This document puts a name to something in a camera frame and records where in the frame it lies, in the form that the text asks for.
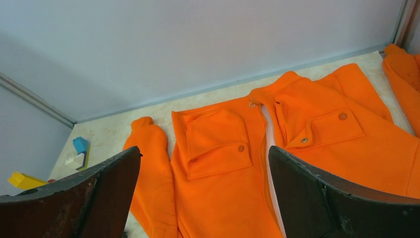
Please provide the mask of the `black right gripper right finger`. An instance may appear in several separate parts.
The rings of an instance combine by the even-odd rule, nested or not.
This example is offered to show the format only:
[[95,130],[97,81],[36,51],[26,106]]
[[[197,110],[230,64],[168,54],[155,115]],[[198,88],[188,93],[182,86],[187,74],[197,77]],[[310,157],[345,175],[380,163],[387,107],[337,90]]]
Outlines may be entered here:
[[420,201],[340,178],[272,146],[269,168],[288,238],[417,238]]

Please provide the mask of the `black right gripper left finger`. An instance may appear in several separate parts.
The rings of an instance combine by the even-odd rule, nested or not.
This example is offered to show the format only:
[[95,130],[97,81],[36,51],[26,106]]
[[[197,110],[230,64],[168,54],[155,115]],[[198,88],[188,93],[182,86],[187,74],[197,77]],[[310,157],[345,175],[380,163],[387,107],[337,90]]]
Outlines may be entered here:
[[134,146],[52,183],[1,196],[1,237],[126,237],[140,164]]

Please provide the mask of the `orange fleece jacket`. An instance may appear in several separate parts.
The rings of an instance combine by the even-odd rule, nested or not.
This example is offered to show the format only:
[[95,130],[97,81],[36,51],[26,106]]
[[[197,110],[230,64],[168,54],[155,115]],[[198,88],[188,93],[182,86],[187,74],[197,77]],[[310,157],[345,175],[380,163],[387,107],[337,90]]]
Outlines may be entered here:
[[243,98],[173,112],[175,146],[151,117],[124,147],[141,165],[130,212],[151,238],[280,238],[268,147],[383,192],[420,196],[420,57],[391,44],[383,70],[414,133],[394,124],[355,63],[312,81],[287,72]]

